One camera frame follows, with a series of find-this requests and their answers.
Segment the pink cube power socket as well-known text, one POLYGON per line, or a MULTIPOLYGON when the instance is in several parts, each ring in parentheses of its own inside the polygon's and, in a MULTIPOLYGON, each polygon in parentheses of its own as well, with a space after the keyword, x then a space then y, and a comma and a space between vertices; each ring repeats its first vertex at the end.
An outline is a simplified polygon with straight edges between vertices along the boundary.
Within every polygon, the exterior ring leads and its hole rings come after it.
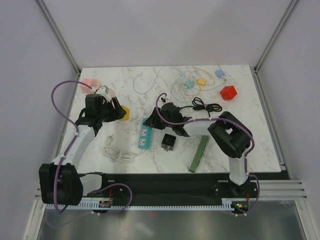
POLYGON ((98 79, 94 78, 84 78, 82 80, 82 83, 85 85, 81 84, 80 88, 85 94, 94 94, 97 89, 99 89, 102 84, 98 79))

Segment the green power strip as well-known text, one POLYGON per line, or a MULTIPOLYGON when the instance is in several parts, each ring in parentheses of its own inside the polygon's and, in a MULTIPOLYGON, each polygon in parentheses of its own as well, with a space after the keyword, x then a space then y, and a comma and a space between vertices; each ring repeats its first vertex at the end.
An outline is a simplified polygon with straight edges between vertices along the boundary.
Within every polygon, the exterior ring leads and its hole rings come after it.
POLYGON ((189 172, 191 172, 191 173, 196 172, 196 170, 200 164, 201 158, 203 156, 203 153, 205 151, 208 140, 209 140, 209 136, 207 136, 207 135, 202 136, 200 143, 198 145, 198 148, 195 152, 194 158, 192 160, 192 163, 189 167, 189 170, 188 170, 189 172))

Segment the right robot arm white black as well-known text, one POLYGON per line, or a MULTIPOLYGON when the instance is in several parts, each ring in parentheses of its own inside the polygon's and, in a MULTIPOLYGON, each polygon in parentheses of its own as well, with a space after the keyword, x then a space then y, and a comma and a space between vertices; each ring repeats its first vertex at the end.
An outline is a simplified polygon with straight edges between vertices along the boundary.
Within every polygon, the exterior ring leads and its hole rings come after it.
POLYGON ((180 137, 212 137, 228 157, 230 193, 240 197, 247 191, 247 156, 254 149, 255 141, 251 131, 229 111, 218 117, 192 118, 183 116, 181 108, 169 102, 156 106, 143 125, 158 130, 171 128, 180 137))

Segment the yellow cube power socket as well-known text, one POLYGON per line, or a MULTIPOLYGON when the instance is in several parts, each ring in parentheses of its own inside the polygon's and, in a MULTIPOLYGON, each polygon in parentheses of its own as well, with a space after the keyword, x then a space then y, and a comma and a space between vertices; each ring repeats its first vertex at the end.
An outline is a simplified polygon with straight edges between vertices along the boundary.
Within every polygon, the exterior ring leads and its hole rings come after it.
POLYGON ((124 105, 121 107, 124 109, 125 115, 120 119, 120 121, 128 121, 130 119, 130 109, 124 105))

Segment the white adapter plug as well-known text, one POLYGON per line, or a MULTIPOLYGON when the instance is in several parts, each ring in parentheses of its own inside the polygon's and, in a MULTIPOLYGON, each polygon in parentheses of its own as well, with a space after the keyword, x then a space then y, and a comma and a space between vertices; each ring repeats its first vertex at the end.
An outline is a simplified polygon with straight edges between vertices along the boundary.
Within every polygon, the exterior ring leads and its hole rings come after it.
POLYGON ((236 84, 233 78, 224 78, 223 81, 225 86, 234 86, 236 84))

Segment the blue charger plug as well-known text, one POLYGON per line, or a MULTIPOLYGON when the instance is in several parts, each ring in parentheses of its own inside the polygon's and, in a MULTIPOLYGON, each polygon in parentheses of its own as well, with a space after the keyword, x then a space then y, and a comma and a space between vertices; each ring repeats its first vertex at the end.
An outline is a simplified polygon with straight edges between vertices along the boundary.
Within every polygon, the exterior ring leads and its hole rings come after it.
POLYGON ((219 79, 224 79, 226 74, 222 69, 217 69, 215 71, 215 75, 219 78, 219 79))

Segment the teal power strip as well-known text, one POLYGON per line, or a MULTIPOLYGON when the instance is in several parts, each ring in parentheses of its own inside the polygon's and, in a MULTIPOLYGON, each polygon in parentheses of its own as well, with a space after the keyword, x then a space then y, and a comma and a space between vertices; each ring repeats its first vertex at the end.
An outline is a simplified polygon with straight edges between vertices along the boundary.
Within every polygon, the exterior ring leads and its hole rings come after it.
POLYGON ((149 150, 151 147, 153 129, 150 126, 144 125, 147 117, 142 118, 142 124, 139 134, 138 148, 141 150, 149 150))

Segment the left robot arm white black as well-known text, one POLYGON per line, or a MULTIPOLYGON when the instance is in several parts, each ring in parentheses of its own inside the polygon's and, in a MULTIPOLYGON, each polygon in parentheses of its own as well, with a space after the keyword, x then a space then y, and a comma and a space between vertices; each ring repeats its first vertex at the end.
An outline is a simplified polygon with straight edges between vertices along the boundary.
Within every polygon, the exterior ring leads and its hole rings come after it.
POLYGON ((114 122, 126 115, 116 97, 107 100, 100 94, 89 94, 85 107, 75 121, 75 131, 65 150, 51 163, 39 168, 41 199, 45 204, 77 206, 82 197, 94 192, 99 197, 110 191, 100 173, 78 173, 77 168, 88 146, 103 123, 114 122))

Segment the red cube power socket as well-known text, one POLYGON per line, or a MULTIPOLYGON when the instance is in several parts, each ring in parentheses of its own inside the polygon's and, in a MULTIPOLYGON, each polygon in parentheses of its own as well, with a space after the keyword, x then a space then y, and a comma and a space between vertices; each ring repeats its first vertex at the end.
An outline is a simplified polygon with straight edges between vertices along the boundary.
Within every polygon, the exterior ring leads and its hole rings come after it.
POLYGON ((238 93, 233 85, 225 86, 220 92, 223 100, 232 100, 238 93))

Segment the black cube power socket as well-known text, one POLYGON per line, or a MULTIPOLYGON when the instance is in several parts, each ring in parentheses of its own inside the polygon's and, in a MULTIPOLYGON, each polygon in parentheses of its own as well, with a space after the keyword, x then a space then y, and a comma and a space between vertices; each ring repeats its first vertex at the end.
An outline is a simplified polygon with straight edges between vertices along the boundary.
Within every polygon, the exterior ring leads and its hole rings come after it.
POLYGON ((167 152, 173 151, 176 139, 176 136, 165 133, 161 142, 161 147, 167 152))

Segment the teal charger plug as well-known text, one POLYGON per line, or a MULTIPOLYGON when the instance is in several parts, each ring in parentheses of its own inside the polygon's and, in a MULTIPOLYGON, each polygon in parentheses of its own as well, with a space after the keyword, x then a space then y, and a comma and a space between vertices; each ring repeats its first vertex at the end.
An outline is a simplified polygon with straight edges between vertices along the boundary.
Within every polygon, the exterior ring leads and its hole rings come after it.
POLYGON ((186 82, 183 83, 183 85, 187 88, 187 89, 192 89, 194 87, 194 82, 190 79, 188 79, 186 82))

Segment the yellow charger plug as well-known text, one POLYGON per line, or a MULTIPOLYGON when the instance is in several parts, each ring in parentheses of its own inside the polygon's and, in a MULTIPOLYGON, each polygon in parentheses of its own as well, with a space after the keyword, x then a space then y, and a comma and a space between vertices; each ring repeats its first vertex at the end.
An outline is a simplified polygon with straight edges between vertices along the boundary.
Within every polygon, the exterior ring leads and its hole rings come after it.
POLYGON ((204 87, 206 85, 206 82, 207 82, 207 80, 202 77, 197 80, 197 84, 201 87, 204 87))

